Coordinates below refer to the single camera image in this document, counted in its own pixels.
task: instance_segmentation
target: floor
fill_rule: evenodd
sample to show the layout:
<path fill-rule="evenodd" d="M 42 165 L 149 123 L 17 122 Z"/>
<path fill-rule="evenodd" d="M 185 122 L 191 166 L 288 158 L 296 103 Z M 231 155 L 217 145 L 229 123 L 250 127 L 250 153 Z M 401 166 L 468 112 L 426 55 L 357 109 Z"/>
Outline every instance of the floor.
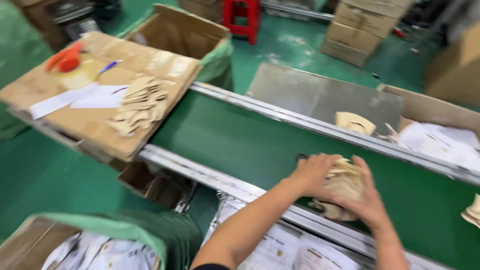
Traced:
<path fill-rule="evenodd" d="M 142 17 L 148 1 L 124 0 L 125 13 L 110 34 L 118 34 Z M 172 0 L 163 3 L 176 5 Z M 318 52 L 327 23 L 297 21 L 262 14 L 257 44 L 234 39 L 232 55 L 235 92 L 245 93 L 262 62 L 271 62 L 368 87 L 392 84 L 421 92 L 426 55 L 415 56 L 409 44 L 388 37 L 364 68 Z M 132 194 L 117 180 L 117 172 L 29 130 L 0 142 L 0 239 L 7 238 L 36 212 L 113 212 L 121 209 L 161 211 Z M 216 193 L 199 187 L 189 214 L 205 233 L 216 212 Z"/>

